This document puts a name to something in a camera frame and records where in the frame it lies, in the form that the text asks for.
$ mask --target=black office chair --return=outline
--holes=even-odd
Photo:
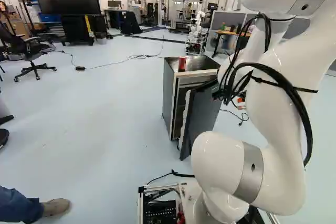
[[[22,39],[20,36],[13,35],[7,27],[0,22],[0,39],[5,43],[10,44],[8,47],[9,53],[23,54],[24,60],[30,61],[31,67],[23,68],[21,74],[14,77],[15,82],[19,81],[19,77],[25,76],[32,71],[35,73],[36,80],[39,80],[40,76],[37,73],[37,69],[57,70],[55,67],[48,67],[46,63],[42,65],[35,65],[33,63],[33,60],[39,58],[41,55],[46,55],[47,51],[50,51],[49,45],[40,43],[40,37]]]

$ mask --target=gray floor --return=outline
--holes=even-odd
[[[150,33],[163,36],[162,30]],[[133,54],[157,54],[161,48],[160,41],[123,36],[92,47],[57,45],[87,68]],[[160,57],[182,55],[183,44],[165,42]],[[36,60],[43,62],[58,71],[41,70],[39,81],[31,73],[19,83],[13,77],[28,63],[2,64],[7,72],[1,95],[15,119],[3,125],[10,139],[0,150],[1,185],[41,200],[72,201],[69,214],[39,223],[136,223],[138,186],[170,169],[192,172],[189,159],[179,161],[161,117],[162,59],[129,60],[85,72],[75,71],[71,57],[59,52]],[[309,109],[315,142],[307,168],[307,202],[298,214],[280,218],[281,223],[333,222],[335,85],[336,78],[325,76]],[[214,130],[265,146],[251,122],[238,123],[221,112]],[[169,177],[157,184],[176,181]]]

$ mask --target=orange object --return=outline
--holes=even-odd
[[[179,57],[178,59],[178,71],[183,72],[185,71],[185,63],[186,63],[186,58],[185,57]]]

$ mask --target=shoe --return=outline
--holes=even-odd
[[[70,200],[67,199],[53,199],[41,204],[44,207],[44,217],[64,214],[70,208]]]

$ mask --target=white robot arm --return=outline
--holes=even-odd
[[[293,86],[318,90],[335,60],[336,0],[242,0],[245,7],[273,19],[271,44],[266,53],[265,26],[257,22],[236,64],[258,62],[289,80]],[[278,44],[294,15],[310,16],[306,32]],[[219,81],[229,62],[222,65]],[[251,68],[239,70],[237,80]],[[255,69],[253,76],[274,82]],[[301,118],[280,87],[251,80],[246,109],[256,128],[268,141],[258,148],[215,132],[205,132],[194,142],[192,166],[208,212],[221,223],[242,218],[249,204],[278,215],[293,215],[304,204],[306,183],[301,151]],[[305,106],[312,93],[299,92]]]

